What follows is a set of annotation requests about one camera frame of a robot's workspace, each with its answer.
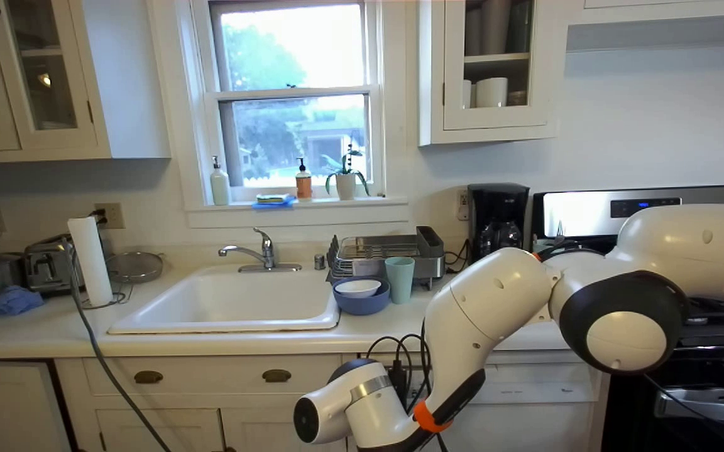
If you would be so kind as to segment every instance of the drawer handle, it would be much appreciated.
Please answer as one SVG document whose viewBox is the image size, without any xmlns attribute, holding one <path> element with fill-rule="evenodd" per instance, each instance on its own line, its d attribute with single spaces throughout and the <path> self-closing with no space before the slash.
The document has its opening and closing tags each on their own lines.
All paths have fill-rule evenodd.
<svg viewBox="0 0 724 452">
<path fill-rule="evenodd" d="M 291 373 L 288 370 L 267 370 L 261 374 L 265 382 L 288 382 L 291 379 Z"/>
<path fill-rule="evenodd" d="M 133 374 L 133 382 L 135 382 L 135 385 L 158 385 L 160 379 L 163 379 L 160 373 L 135 373 L 135 374 Z"/>
</svg>

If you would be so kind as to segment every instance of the dish rack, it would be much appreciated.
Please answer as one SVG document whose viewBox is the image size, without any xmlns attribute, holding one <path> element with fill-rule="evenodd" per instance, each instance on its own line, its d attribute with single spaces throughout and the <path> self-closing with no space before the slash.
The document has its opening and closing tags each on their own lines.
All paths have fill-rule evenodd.
<svg viewBox="0 0 724 452">
<path fill-rule="evenodd" d="M 417 227 L 417 235 L 403 236 L 334 236 L 326 254 L 330 279 L 385 279 L 386 256 L 415 260 L 413 284 L 433 289 L 443 279 L 443 241 L 429 227 Z"/>
</svg>

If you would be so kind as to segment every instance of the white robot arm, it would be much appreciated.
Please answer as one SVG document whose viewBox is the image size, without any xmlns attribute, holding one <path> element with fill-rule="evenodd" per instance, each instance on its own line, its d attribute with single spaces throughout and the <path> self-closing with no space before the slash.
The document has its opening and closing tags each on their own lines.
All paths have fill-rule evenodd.
<svg viewBox="0 0 724 452">
<path fill-rule="evenodd" d="M 501 249 L 429 301 L 433 394 L 413 415 L 381 364 L 354 362 L 297 403 L 297 436 L 305 443 L 353 436 L 365 452 L 417 451 L 478 394 L 492 348 L 546 304 L 588 364 L 647 373 L 669 360 L 688 296 L 724 301 L 724 206 L 642 212 L 606 256 L 570 252 L 539 261 Z"/>
</svg>

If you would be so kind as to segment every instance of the stove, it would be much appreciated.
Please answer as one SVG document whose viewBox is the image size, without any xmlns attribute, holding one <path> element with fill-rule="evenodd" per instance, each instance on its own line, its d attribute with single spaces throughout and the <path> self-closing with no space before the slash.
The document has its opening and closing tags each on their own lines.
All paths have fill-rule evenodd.
<svg viewBox="0 0 724 452">
<path fill-rule="evenodd" d="M 609 254 L 620 225 L 642 208 L 724 205 L 724 186 L 594 188 L 534 196 L 536 254 Z M 647 374 L 614 374 L 604 452 L 724 451 L 724 301 L 692 300 L 672 360 Z"/>
</svg>

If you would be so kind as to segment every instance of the window sill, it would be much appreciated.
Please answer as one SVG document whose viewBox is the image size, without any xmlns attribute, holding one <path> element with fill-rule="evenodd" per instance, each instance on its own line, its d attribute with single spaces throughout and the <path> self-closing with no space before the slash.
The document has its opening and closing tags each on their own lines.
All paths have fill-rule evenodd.
<svg viewBox="0 0 724 452">
<path fill-rule="evenodd" d="M 293 205 L 291 208 L 256 212 L 253 205 L 241 206 L 203 206 L 189 212 L 189 225 L 200 228 L 214 227 L 360 227 L 360 225 L 408 225 L 409 205 L 405 200 L 316 200 Z"/>
</svg>

